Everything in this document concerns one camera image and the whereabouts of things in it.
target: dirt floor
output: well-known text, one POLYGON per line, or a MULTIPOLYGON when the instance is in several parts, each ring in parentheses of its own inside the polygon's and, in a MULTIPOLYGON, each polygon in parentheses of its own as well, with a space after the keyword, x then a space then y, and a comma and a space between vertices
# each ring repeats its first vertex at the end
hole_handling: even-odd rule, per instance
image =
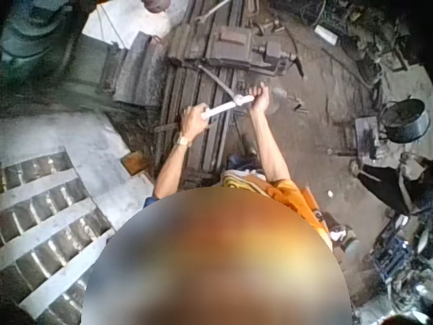
MULTIPOLYGON (((354 119, 375 114, 370 90, 361 82, 355 63, 338 46, 327 44, 293 18, 289 19, 288 27, 296 40, 307 80, 302 80, 295 66, 286 76, 262 80, 268 82, 274 92, 277 88, 285 89, 290 95, 301 98, 309 113, 294 112, 295 103, 273 96, 271 110, 276 111, 268 115, 269 124, 298 186, 308 184, 321 209, 351 226, 361 241, 357 262, 347 263, 344 258, 341 262, 349 293, 360 306, 378 293, 380 279, 366 256, 387 222, 386 207, 351 176, 348 166, 352 158, 330 155, 329 149, 335 153, 354 148, 348 136, 353 133, 354 119)), ((283 33, 279 38, 285 50, 295 51, 287 35, 283 33)), ((413 66, 408 72, 398 73, 385 68, 385 101, 412 95, 422 99, 430 109, 433 107, 432 90, 422 67, 413 66)), ((248 117, 238 118, 238 123, 241 132, 251 133, 248 117)), ((231 133, 227 137, 226 153, 242 152, 235 128, 231 128, 231 133)), ((431 158, 432 140, 430 130, 413 149, 431 158)), ((403 146, 386 144, 384 149, 384 159, 369 163, 396 166, 403 146)))

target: orange shirt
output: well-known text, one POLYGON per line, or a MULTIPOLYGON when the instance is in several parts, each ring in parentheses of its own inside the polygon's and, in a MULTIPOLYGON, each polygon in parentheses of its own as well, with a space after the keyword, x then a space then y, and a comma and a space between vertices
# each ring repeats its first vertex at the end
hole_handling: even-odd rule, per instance
POLYGON ((328 247, 332 249, 329 231, 315 216, 298 186, 291 179, 283 179, 273 184, 265 181, 262 175, 239 171, 226 171, 223 173, 223 186, 230 188, 243 188, 253 192, 267 195, 274 200, 291 208, 304 218, 311 227, 322 237, 328 247))

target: wooden block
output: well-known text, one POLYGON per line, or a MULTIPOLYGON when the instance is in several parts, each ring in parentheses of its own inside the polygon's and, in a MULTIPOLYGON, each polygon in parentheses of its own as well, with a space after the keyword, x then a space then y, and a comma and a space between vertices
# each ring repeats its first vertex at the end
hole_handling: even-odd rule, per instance
POLYGON ((149 156, 146 156, 141 151, 127 154, 120 161, 131 176, 134 176, 142 171, 145 171, 148 175, 153 175, 152 160, 149 156))

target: wrench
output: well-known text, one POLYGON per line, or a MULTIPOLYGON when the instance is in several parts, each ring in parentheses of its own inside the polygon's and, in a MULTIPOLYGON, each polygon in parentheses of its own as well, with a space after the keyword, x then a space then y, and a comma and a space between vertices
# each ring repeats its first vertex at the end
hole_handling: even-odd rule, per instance
POLYGON ((250 103, 253 100, 254 100, 254 96, 251 96, 251 95, 242 96, 242 98, 240 98, 238 104, 235 104, 235 102, 228 102, 228 103, 225 103, 223 105, 217 106, 213 109, 207 109, 203 113, 201 113, 200 116, 202 117, 202 119, 207 120, 208 118, 210 118, 214 115, 217 115, 217 114, 222 113, 226 110, 230 110, 232 108, 235 108, 238 105, 250 103))
POLYGON ((211 8, 207 13, 205 13, 204 15, 198 16, 194 19, 195 22, 199 22, 200 24, 203 24, 206 19, 208 19, 208 17, 210 15, 212 15, 216 10, 218 10, 219 8, 221 8, 222 6, 224 6, 226 3, 230 2, 230 0, 222 0, 220 3, 218 3, 216 6, 214 6, 213 8, 211 8))
POLYGON ((203 65, 197 64, 197 68, 206 73, 213 81, 215 81, 221 88, 223 88, 230 95, 231 99, 236 105, 241 106, 243 104, 241 103, 243 95, 236 94, 220 78, 218 78, 214 73, 212 73, 212 71, 203 67, 203 65))

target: metal bucket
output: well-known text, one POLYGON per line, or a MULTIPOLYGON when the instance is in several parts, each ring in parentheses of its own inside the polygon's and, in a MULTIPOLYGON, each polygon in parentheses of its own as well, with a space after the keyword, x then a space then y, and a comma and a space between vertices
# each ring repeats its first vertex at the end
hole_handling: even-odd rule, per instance
POLYGON ((388 139, 396 144, 414 142, 426 134, 430 117, 424 102, 416 99, 395 102, 385 107, 379 118, 388 139))

